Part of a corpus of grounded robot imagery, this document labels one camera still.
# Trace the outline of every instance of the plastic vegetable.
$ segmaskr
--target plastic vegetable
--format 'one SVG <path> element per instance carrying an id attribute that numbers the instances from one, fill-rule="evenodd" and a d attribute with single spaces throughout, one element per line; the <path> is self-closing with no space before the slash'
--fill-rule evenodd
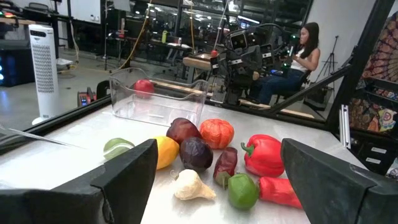
<path id="1" fill-rule="evenodd" d="M 238 209 L 249 210 L 259 197 L 259 191 L 247 174 L 236 174 L 228 180 L 228 199 Z"/>
<path id="2" fill-rule="evenodd" d="M 303 208 L 288 179 L 261 177 L 259 188 L 261 200 Z"/>
<path id="3" fill-rule="evenodd" d="M 237 163 L 238 151 L 235 148 L 227 147 L 219 156 L 214 168 L 213 178 L 224 189 L 228 185 L 228 179 L 235 175 Z"/>
<path id="4" fill-rule="evenodd" d="M 113 159 L 116 156 L 132 149 L 133 147 L 133 143 L 127 140 L 121 138 L 111 139 L 104 146 L 104 157 L 107 160 Z"/>
<path id="5" fill-rule="evenodd" d="M 188 138 L 180 147 L 180 158 L 186 169 L 203 172 L 213 162 L 213 151 L 204 142 L 196 137 Z"/>
<path id="6" fill-rule="evenodd" d="M 234 128 L 227 121 L 208 119 L 200 125 L 200 134 L 212 149 L 225 149 L 234 138 Z"/>
<path id="7" fill-rule="evenodd" d="M 180 146 L 173 139 L 166 136 L 158 136 L 154 139 L 157 141 L 158 152 L 156 169 L 159 170 L 173 163 L 175 158 L 177 158 Z"/>
<path id="8" fill-rule="evenodd" d="M 151 93 L 155 92 L 154 84 L 149 80 L 138 80 L 134 84 L 134 90 L 140 91 L 137 92 L 137 96 L 141 96 L 143 98 L 148 98 Z"/>
<path id="9" fill-rule="evenodd" d="M 285 168 L 280 157 L 281 143 L 277 139 L 265 135 L 253 135 L 247 147 L 241 143 L 246 169 L 260 177 L 278 177 L 283 174 Z"/>
<path id="10" fill-rule="evenodd" d="M 213 200 L 216 193 L 205 185 L 194 170 L 186 169 L 179 173 L 175 181 L 174 195 L 181 200 L 190 200 L 197 197 Z"/>
<path id="11" fill-rule="evenodd" d="M 190 137 L 202 138 L 197 127 L 185 118 L 175 119 L 167 130 L 166 136 L 179 143 L 180 146 L 182 141 Z"/>

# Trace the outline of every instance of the green lime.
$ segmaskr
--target green lime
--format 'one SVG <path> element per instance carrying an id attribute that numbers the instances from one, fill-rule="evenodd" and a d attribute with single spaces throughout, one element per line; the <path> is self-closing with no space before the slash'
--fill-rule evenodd
<path id="1" fill-rule="evenodd" d="M 104 146 L 104 157 L 107 160 L 111 160 L 133 147 L 133 143 L 122 138 L 111 139 Z"/>
<path id="2" fill-rule="evenodd" d="M 259 190 L 247 174 L 236 174 L 228 179 L 228 198 L 232 206 L 249 210 L 259 197 Z"/>

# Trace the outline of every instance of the woman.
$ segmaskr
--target woman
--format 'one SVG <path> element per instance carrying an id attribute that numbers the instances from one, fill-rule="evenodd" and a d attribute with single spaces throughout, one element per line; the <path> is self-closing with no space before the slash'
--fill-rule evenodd
<path id="1" fill-rule="evenodd" d="M 258 102 L 269 105 L 271 97 L 280 91 L 289 91 L 300 85 L 302 75 L 307 71 L 315 71 L 318 67 L 320 50 L 318 49 L 319 26 L 316 22 L 306 24 L 301 29 L 301 50 L 293 55 L 293 62 L 287 74 L 287 78 L 280 76 L 268 76 L 255 81 L 254 86 L 261 87 L 257 96 L 251 93 L 250 97 Z"/>

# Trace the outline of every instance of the red chili pepper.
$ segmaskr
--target red chili pepper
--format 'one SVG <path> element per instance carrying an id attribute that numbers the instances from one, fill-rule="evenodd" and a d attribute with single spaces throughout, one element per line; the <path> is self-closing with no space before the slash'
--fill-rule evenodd
<path id="1" fill-rule="evenodd" d="M 149 80 L 138 80 L 134 84 L 134 90 L 139 91 L 137 92 L 137 96 L 143 98 L 149 98 L 150 94 L 155 92 L 154 84 Z"/>
<path id="2" fill-rule="evenodd" d="M 288 179 L 261 177 L 259 188 L 261 200 L 303 209 Z"/>
<path id="3" fill-rule="evenodd" d="M 228 179 L 235 175 L 236 164 L 238 163 L 238 151 L 233 147 L 227 147 L 217 159 L 213 178 L 218 184 L 225 187 Z"/>
<path id="4" fill-rule="evenodd" d="M 247 144 L 241 143 L 246 169 L 260 177 L 278 177 L 285 171 L 280 157 L 281 143 L 277 139 L 265 135 L 253 135 Z"/>

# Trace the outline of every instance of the white tank top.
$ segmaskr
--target white tank top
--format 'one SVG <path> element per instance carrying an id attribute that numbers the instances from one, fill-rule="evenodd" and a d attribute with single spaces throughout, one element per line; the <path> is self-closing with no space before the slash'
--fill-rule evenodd
<path id="1" fill-rule="evenodd" d="M 300 57 L 301 54 L 304 52 L 304 49 L 302 49 L 301 51 L 298 52 L 298 54 L 296 56 Z M 303 65 L 299 64 L 298 62 L 296 62 L 295 60 L 293 60 L 292 62 L 292 66 L 290 66 L 291 69 L 296 69 L 302 72 L 306 72 L 308 71 L 308 69 L 306 67 L 304 67 Z"/>

